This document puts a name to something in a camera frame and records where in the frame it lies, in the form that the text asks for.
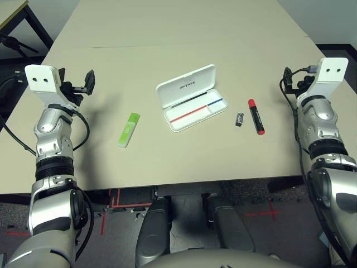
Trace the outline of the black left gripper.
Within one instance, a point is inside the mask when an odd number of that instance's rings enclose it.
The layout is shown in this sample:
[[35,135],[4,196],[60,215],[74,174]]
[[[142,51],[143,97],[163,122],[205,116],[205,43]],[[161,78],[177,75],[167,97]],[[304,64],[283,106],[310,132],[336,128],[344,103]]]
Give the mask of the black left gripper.
[[94,70],[90,70],[85,77],[84,87],[74,87],[71,82],[65,82],[65,68],[59,69],[59,77],[61,81],[60,90],[66,99],[77,107],[80,106],[83,100],[83,94],[92,95],[95,87]]

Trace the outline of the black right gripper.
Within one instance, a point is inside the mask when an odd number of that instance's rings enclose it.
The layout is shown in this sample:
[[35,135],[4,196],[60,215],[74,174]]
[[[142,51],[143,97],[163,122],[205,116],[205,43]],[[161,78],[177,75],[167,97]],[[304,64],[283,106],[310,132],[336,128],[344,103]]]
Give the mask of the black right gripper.
[[[314,76],[306,75],[302,81],[297,83],[297,89],[295,89],[295,97],[299,97],[305,93],[314,81]],[[286,94],[293,94],[293,81],[292,71],[289,67],[285,67],[283,73],[284,92]]]

